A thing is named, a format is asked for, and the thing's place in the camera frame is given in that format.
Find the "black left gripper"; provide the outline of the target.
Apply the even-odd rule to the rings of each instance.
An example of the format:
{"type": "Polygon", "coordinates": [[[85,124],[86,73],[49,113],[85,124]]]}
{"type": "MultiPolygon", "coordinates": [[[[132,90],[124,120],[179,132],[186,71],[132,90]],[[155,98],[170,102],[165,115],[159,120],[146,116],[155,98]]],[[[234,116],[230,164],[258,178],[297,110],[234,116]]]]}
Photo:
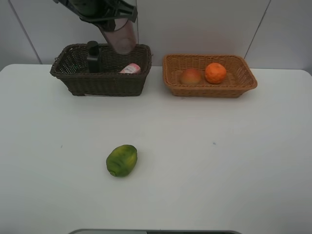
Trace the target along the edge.
{"type": "Polygon", "coordinates": [[[124,0],[55,0],[80,17],[80,20],[103,31],[114,31],[114,19],[128,19],[135,22],[137,7],[124,0]]]}

